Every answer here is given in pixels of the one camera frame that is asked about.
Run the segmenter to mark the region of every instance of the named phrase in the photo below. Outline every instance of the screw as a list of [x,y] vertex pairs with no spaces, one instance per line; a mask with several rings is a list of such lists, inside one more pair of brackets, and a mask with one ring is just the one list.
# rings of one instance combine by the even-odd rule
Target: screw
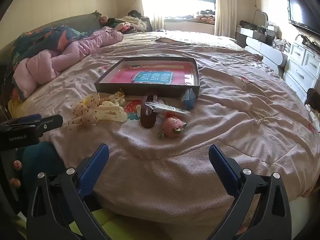
[[75,169],[74,168],[67,169],[67,174],[68,175],[72,175],[74,173],[75,173]]
[[251,171],[249,169],[244,169],[242,171],[245,175],[250,175],[251,174]]
[[39,179],[42,179],[44,177],[44,173],[43,172],[40,172],[39,174],[38,174],[38,178]]
[[275,172],[275,173],[273,174],[273,176],[274,176],[276,179],[279,179],[279,178],[280,178],[280,174],[277,173],[277,172]]

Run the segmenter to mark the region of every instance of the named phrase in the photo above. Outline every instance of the white dresser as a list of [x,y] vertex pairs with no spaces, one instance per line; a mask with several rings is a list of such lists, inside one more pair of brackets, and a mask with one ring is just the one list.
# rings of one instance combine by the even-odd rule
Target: white dresser
[[284,81],[304,103],[309,88],[320,92],[319,78],[320,56],[302,44],[293,43],[284,69]]
[[245,49],[252,54],[263,56],[262,62],[282,77],[284,66],[287,62],[287,55],[279,50],[251,37],[246,38]]

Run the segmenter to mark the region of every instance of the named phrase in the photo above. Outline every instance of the pink keychain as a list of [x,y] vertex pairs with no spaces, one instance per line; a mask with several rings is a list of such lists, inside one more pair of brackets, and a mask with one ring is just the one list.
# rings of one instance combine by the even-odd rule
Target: pink keychain
[[187,123],[181,121],[171,113],[167,113],[163,122],[163,130],[158,134],[161,138],[164,136],[174,138],[179,136]]

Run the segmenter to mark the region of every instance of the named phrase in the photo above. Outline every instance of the bed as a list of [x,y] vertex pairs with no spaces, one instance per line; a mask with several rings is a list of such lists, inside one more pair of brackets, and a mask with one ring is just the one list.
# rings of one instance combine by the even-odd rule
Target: bed
[[[71,105],[95,92],[94,82],[109,67],[123,57],[140,56],[196,59],[200,93],[182,137],[158,139],[160,118],[150,130],[138,121],[99,121],[78,129],[66,124]],[[256,174],[280,173],[289,201],[308,196],[319,177],[320,137],[308,111],[260,60],[226,37],[179,31],[127,34],[38,88],[23,104],[11,105],[12,112],[63,116],[65,124],[42,140],[54,144],[66,167],[76,167],[100,143],[109,146],[110,159],[95,187],[103,207],[162,223],[173,239],[181,239],[173,237],[180,230],[189,237],[190,230],[198,236],[202,232],[206,239],[206,230],[212,231],[233,200],[209,162],[210,145]]]

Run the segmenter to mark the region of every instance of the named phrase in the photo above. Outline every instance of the television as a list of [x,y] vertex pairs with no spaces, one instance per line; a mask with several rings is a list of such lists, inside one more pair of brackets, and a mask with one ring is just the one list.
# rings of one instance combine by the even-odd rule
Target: television
[[320,22],[305,0],[288,0],[289,23],[320,37]]

